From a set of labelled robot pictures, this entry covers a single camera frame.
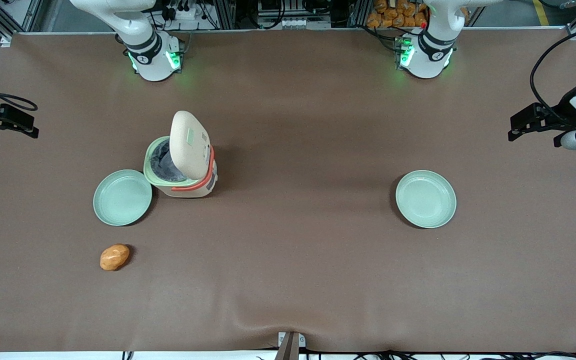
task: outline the brown tabletop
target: brown tabletop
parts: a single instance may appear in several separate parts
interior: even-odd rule
[[[396,71],[362,31],[197,34],[183,73],[131,71],[112,35],[15,36],[0,92],[39,139],[0,131],[0,351],[576,351],[576,152],[510,143],[530,70],[564,30],[467,30],[436,79]],[[542,64],[556,103],[576,41]],[[215,146],[207,198],[157,192],[127,227],[92,196],[188,110]],[[402,220],[397,180],[457,194],[441,228]],[[99,268],[115,243],[136,249]]]

